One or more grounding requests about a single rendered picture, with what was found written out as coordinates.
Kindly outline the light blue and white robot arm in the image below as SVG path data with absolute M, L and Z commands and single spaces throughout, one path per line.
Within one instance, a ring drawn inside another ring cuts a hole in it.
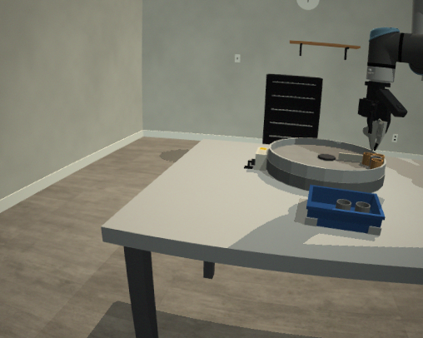
M 412 0 L 411 33 L 394 27 L 371 30 L 366 79 L 394 82 L 396 62 L 409 63 L 411 71 L 423 76 L 423 0 Z M 405 117 L 407 110 L 389 89 L 378 88 L 376 95 L 394 117 Z

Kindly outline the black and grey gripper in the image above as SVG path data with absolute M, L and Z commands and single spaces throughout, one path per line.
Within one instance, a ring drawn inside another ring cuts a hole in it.
M 376 91 L 378 88 L 391 87 L 391 84 L 365 81 L 365 85 L 367 86 L 367 94 L 366 98 L 363 97 L 359 100 L 358 114 L 367 117 L 368 126 L 363 128 L 363 133 L 369 137 L 371 151 L 373 149 L 376 151 L 391 123 L 391 112 L 376 95 Z

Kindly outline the blue crate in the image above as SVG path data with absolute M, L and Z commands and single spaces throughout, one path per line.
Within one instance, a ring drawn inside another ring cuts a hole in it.
M 351 201 L 351 210 L 336 209 L 338 199 Z M 354 211 L 358 201 L 369 203 L 370 212 Z M 377 194 L 362 191 L 310 185 L 306 209 L 308 211 L 304 225 L 356 231 L 376 236 L 381 234 L 381 223 L 385 220 Z

